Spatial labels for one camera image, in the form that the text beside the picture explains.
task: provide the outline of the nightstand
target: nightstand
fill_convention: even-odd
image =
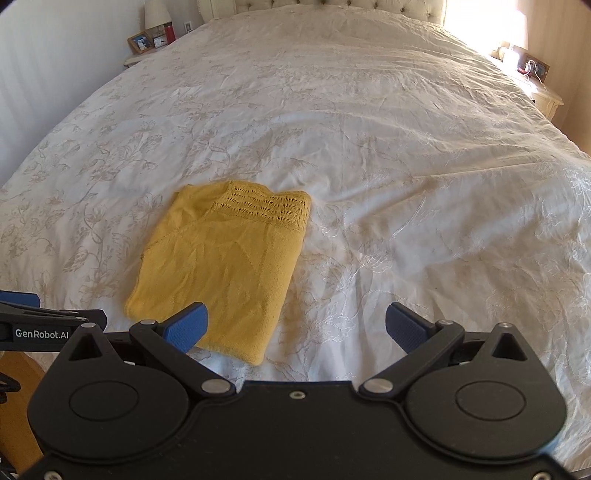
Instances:
[[[536,78],[529,78],[518,71],[508,70],[500,60],[493,57],[489,57],[489,59],[499,67],[503,73],[511,78],[529,98],[531,98],[537,109],[542,112],[548,120],[552,121],[558,107],[564,105],[564,102],[558,93],[549,89]]]
[[[159,51],[160,48],[156,49],[152,49],[150,51],[147,51],[146,53],[142,53],[139,55],[132,55],[131,57],[129,57],[127,60],[125,60],[123,62],[123,65],[126,66],[127,68],[132,67],[133,65],[141,62],[143,59],[147,59],[150,55],[152,55],[154,52]]]

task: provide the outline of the white lampshade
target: white lampshade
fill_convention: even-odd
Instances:
[[[164,0],[150,0],[146,3],[146,30],[172,22]]]
[[[528,28],[527,17],[519,10],[512,11],[507,18],[507,32],[504,38],[510,45],[527,50]]]

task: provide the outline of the picture frame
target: picture frame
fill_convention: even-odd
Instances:
[[[154,47],[160,48],[168,45],[168,40],[166,35],[160,35],[159,37],[154,37]]]
[[[145,30],[129,37],[127,43],[136,55],[142,55],[154,49],[154,42]]]
[[[542,83],[546,80],[546,76],[548,75],[548,70],[550,69],[550,65],[544,63],[543,61],[535,58],[533,55],[529,53],[524,54],[519,59],[519,69],[523,72],[527,71],[527,63],[529,61],[533,61],[535,63],[535,70],[532,70],[528,73],[529,77],[538,78]]]

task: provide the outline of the tufted headboard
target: tufted headboard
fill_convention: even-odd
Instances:
[[[386,10],[439,25],[443,25],[446,11],[446,0],[198,0],[199,11],[206,22],[212,18],[231,17],[253,10],[295,4],[311,5],[318,1],[326,5]]]

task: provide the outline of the sunlight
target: sunlight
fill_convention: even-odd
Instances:
[[[517,10],[517,0],[447,0],[445,27],[483,54],[502,41],[519,44],[525,39],[527,48],[527,20]]]

